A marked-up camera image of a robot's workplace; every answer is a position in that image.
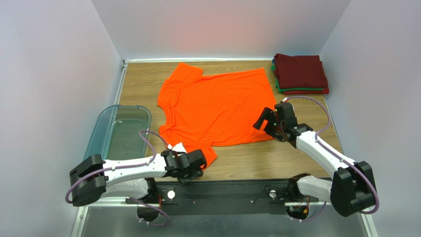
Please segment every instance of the table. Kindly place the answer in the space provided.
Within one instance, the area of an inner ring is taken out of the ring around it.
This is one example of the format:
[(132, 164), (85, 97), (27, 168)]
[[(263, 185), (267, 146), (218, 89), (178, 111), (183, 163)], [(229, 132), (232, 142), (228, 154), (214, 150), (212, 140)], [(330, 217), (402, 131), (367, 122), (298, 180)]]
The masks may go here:
[[(285, 98), (285, 95), (277, 92), (275, 88), (275, 77), (270, 71), (271, 61), (187, 62), (187, 64), (202, 68), (203, 75), (264, 68), (276, 100), (281, 101)], [(165, 123), (165, 114), (157, 105), (157, 99), (163, 82), (177, 65), (178, 62), (128, 64), (120, 104), (142, 105), (148, 108), (152, 114), (151, 131), (158, 131), (158, 128)], [(311, 97), (326, 105), (323, 95), (311, 95)], [(294, 105), (298, 123), (304, 122), (315, 131), (326, 125), (327, 117), (316, 103), (305, 99), (294, 99), (290, 102)], [(321, 137), (341, 151), (333, 126), (323, 132)], [(157, 137), (151, 135), (149, 141), (158, 152), (165, 149)], [(324, 169), (313, 159), (304, 152), (294, 149), (289, 143), (272, 140), (213, 148), (218, 158), (206, 169), (200, 180), (290, 178), (305, 172), (316, 177), (328, 177)], [(147, 149), (146, 156), (151, 155), (151, 150)]]

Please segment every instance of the stack of folded shirts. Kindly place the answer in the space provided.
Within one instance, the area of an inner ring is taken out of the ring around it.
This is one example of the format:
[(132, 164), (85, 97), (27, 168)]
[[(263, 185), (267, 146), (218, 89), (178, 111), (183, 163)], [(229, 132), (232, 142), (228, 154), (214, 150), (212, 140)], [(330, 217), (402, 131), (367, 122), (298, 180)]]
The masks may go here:
[(328, 80), (318, 55), (287, 56), (278, 53), (272, 63), (279, 92), (286, 95), (329, 94)]

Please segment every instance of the teal plastic container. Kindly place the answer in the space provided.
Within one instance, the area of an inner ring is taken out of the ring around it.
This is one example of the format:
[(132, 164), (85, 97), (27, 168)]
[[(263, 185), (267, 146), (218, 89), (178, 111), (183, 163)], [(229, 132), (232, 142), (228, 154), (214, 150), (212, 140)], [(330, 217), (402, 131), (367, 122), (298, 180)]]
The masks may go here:
[(112, 105), (104, 109), (96, 122), (85, 159), (94, 154), (109, 160), (143, 158), (147, 144), (140, 138), (139, 131), (149, 130), (151, 119), (151, 113), (143, 106)]

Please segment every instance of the white round button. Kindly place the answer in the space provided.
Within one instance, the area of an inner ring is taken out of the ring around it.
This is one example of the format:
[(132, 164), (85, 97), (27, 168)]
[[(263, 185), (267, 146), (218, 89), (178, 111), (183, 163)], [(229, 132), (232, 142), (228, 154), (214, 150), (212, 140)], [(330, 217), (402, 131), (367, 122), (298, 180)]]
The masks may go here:
[(175, 197), (175, 192), (173, 190), (171, 190), (167, 193), (167, 196), (168, 196), (169, 199), (173, 199)]

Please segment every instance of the folded maroon shirt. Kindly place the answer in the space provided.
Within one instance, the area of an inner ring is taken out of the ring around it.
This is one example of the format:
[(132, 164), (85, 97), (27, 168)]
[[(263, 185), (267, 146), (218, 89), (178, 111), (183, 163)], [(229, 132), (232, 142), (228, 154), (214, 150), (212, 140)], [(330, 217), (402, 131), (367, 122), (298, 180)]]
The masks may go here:
[(274, 74), (278, 79), (279, 88), (325, 88), (328, 80), (323, 71), (319, 55), (288, 56), (275, 55)]
[(284, 91), (284, 95), (304, 95), (304, 94), (329, 94), (329, 88), (325, 87), (323, 90), (290, 90)]

